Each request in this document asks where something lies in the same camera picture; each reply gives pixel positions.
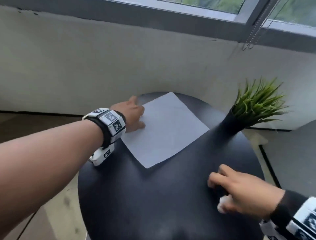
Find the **table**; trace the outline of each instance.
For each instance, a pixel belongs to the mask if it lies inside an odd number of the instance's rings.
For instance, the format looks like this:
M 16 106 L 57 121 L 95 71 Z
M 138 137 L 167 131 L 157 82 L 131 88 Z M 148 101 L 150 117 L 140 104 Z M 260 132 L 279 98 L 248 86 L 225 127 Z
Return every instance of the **table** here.
M 139 104 L 163 94 L 141 95 Z M 210 130 L 149 169 L 121 140 L 99 167 L 87 162 L 79 172 L 78 194 L 91 239 L 262 240 L 258 221 L 220 214 L 217 194 L 206 184 L 222 163 L 264 179 L 248 140 L 241 132 L 225 132 L 219 125 L 225 114 L 194 97 L 176 95 Z

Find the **black pot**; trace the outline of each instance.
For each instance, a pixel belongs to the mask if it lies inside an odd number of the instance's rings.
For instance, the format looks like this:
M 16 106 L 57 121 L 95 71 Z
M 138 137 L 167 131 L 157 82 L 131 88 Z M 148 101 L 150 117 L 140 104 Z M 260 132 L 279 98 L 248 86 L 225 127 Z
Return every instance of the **black pot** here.
M 229 110 L 229 113 L 226 115 L 224 120 L 221 123 L 221 126 L 229 133 L 232 135 L 235 135 L 239 131 L 243 130 L 246 127 L 249 127 L 245 125 L 244 123 L 240 122 L 237 120 L 237 118 L 234 116 L 231 108 Z

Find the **blank paper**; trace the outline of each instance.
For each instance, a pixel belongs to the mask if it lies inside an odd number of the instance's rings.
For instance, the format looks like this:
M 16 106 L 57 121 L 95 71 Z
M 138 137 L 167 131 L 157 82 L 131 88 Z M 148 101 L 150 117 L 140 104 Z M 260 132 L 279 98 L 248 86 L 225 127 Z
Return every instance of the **blank paper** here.
M 172 157 L 209 130 L 172 92 L 144 107 L 140 120 L 146 127 L 124 134 L 122 140 L 145 168 Z

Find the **window frame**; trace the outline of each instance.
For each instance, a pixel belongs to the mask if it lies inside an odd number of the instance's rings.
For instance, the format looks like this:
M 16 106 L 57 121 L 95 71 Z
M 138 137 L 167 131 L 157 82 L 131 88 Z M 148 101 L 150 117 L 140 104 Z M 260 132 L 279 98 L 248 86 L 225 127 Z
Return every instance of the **window frame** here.
M 315 53 L 315 36 L 285 32 L 271 27 L 267 30 L 266 24 L 260 28 L 269 13 L 266 11 L 266 16 L 263 14 L 264 7 L 269 4 L 271 8 L 276 3 L 277 0 L 245 0 L 239 14 L 234 15 L 159 0 L 76 0 L 75 5 L 70 0 L 0 0 L 0 5 L 24 10 L 236 42 L 245 42 L 252 32 L 258 30 L 258 36 L 264 35 L 258 41 L 259 45 Z

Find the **beige floor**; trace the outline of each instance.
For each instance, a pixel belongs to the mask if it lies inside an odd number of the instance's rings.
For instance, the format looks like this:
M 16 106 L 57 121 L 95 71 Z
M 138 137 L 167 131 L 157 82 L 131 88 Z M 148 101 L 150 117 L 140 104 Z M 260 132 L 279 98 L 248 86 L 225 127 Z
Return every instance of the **beige floor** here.
M 0 114 L 0 142 L 25 136 L 34 132 L 77 121 L 77 117 L 56 117 L 40 115 Z M 261 164 L 264 176 L 274 184 L 258 145 L 267 143 L 262 131 L 244 130 Z M 78 175 L 53 199 L 42 206 L 31 219 L 19 240 L 84 240 L 84 226 L 78 201 Z M 5 240 L 17 240 L 30 220 L 25 219 L 9 233 Z

